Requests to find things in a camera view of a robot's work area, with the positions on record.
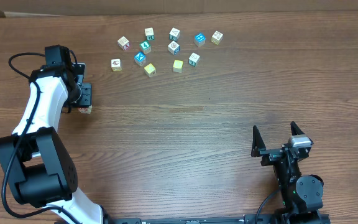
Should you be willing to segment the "blue X block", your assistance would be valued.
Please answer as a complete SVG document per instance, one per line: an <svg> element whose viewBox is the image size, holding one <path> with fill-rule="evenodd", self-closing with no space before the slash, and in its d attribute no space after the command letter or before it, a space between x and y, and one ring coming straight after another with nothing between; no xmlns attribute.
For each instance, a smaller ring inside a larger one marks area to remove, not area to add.
<svg viewBox="0 0 358 224"><path fill-rule="evenodd" d="M144 63L146 62L146 56L143 52L138 52L137 54L135 54L134 56L134 61L136 64L138 64L139 66L143 66Z"/></svg>

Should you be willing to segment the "yellow block right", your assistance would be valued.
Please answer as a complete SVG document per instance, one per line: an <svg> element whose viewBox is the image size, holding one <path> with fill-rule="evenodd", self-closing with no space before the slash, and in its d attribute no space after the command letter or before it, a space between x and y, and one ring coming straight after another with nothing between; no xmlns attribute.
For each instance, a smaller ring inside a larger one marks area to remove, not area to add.
<svg viewBox="0 0 358 224"><path fill-rule="evenodd" d="M183 68L183 61L182 60L174 60L173 63L173 71L177 73L181 73Z"/></svg>

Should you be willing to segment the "block with red side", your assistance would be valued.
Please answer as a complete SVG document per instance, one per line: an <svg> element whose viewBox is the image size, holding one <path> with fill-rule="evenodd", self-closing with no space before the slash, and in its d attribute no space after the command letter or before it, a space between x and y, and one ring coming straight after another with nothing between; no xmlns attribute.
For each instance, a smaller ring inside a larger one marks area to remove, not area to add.
<svg viewBox="0 0 358 224"><path fill-rule="evenodd" d="M122 50L127 50L131 46L129 40L125 36L122 36L120 39L118 39L117 44Z"/></svg>

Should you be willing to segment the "yellow block left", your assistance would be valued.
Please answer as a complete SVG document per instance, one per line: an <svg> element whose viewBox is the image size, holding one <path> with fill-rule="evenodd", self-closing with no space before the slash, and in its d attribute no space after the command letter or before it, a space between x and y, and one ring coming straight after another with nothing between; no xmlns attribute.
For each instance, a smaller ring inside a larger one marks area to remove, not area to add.
<svg viewBox="0 0 358 224"><path fill-rule="evenodd" d="M148 77L152 77L156 74L156 68L151 63L146 65L144 70Z"/></svg>

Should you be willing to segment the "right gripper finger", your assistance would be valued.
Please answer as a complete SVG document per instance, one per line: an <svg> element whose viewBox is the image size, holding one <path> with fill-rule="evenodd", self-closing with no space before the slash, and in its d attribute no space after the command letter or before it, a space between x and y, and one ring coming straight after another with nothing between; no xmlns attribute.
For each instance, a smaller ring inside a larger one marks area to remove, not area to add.
<svg viewBox="0 0 358 224"><path fill-rule="evenodd" d="M298 125L294 121L290 123L290 127L292 136L304 135L304 132L298 127Z"/></svg>
<svg viewBox="0 0 358 224"><path fill-rule="evenodd" d="M252 149L251 149L251 156L252 157L260 157L261 152L266 150L265 143L262 139L260 131L256 125L252 128Z"/></svg>

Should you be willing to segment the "block with green letter side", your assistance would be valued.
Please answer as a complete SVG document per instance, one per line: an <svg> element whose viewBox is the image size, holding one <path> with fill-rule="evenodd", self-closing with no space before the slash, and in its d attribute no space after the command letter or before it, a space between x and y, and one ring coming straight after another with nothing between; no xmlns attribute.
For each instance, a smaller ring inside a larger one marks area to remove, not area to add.
<svg viewBox="0 0 358 224"><path fill-rule="evenodd" d="M152 27L145 28L144 31L145 31L146 40L154 40L155 39L154 29Z"/></svg>

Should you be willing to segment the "cream block teal side top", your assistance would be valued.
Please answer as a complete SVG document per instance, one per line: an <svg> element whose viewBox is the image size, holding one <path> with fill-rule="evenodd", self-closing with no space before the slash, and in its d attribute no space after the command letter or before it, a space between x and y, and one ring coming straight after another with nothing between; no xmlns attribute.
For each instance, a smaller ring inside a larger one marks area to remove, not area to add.
<svg viewBox="0 0 358 224"><path fill-rule="evenodd" d="M180 37L180 30L173 27L169 32L169 39L177 42L179 37Z"/></svg>

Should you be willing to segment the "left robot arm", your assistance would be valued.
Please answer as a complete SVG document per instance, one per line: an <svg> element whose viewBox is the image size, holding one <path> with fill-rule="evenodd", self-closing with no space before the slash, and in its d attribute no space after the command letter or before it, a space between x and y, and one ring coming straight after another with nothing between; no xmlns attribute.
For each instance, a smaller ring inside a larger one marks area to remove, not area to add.
<svg viewBox="0 0 358 224"><path fill-rule="evenodd" d="M42 56L45 65L26 77L30 98L20 123L0 138L2 205L16 218L51 210L66 223L113 223L80 190L74 162L57 133L64 108L91 112L91 85L83 81L86 65L61 45L46 47Z"/></svg>

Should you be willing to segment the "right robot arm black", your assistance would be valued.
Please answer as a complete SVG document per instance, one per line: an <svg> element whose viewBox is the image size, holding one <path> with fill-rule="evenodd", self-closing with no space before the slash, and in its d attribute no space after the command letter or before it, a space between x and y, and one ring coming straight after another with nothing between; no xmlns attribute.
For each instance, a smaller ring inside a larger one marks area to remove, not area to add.
<svg viewBox="0 0 358 224"><path fill-rule="evenodd" d="M283 208L269 216L269 223L329 223L328 215L321 215L324 182L318 175L302 175L298 163L309 156L313 141L292 121L291 136L278 149L267 149L257 126L252 128L252 157L260 157L262 166L273 166L278 189L260 204L254 218L259 222L264 205L281 193Z"/></svg>

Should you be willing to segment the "green number four block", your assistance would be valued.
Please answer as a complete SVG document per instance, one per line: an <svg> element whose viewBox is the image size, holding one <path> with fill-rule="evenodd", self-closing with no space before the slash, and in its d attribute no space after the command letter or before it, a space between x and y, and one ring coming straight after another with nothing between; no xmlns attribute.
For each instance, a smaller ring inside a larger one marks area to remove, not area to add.
<svg viewBox="0 0 358 224"><path fill-rule="evenodd" d="M148 54L151 52L151 45L147 40L145 40L140 43L140 49L144 54Z"/></svg>

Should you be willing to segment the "cream block blue side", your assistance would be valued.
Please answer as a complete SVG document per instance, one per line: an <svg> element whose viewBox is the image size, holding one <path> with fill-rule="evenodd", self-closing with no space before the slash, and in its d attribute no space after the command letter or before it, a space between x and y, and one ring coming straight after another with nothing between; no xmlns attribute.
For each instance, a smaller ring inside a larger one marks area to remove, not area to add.
<svg viewBox="0 0 358 224"><path fill-rule="evenodd" d="M171 41L168 45L168 51L173 54L173 55L176 55L177 53L179 53L180 51L180 45L175 42L174 40Z"/></svg>

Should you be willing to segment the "cream block teal side lower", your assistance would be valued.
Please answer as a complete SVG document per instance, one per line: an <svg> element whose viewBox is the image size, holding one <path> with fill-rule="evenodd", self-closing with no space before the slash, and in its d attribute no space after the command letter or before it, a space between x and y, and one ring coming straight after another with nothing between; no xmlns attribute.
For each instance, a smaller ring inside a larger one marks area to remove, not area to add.
<svg viewBox="0 0 358 224"><path fill-rule="evenodd" d="M194 67L197 66L199 61L200 61L200 56L196 53L192 53L188 59L188 63Z"/></svg>

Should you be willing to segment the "cream block red edge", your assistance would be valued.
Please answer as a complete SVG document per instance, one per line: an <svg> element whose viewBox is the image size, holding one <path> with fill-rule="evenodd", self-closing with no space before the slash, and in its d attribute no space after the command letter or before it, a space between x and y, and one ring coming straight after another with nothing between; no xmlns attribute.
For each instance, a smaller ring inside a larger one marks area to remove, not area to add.
<svg viewBox="0 0 358 224"><path fill-rule="evenodd" d="M85 107L85 108L78 108L78 111L84 114L90 114L91 110L92 110L92 106Z"/></svg>

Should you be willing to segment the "cream block teal side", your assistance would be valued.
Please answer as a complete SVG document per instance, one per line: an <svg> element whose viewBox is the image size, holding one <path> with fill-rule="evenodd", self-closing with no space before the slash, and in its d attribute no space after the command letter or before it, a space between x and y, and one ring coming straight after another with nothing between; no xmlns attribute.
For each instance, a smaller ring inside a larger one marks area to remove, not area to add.
<svg viewBox="0 0 358 224"><path fill-rule="evenodd" d="M169 32L169 39L177 42L179 37L180 37L180 30L173 27Z"/></svg>
<svg viewBox="0 0 358 224"><path fill-rule="evenodd" d="M200 61L200 56L196 53L192 53L188 59L188 63L194 67L197 66L199 61Z"/></svg>

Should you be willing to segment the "cream block with red drawing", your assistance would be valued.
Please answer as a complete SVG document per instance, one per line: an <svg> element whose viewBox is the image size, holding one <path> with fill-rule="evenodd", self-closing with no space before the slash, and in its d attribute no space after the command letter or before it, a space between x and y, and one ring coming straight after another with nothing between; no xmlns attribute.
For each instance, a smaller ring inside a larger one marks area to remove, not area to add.
<svg viewBox="0 0 358 224"><path fill-rule="evenodd" d="M122 63L119 58L115 58L111 60L111 69L114 72L122 70Z"/></svg>

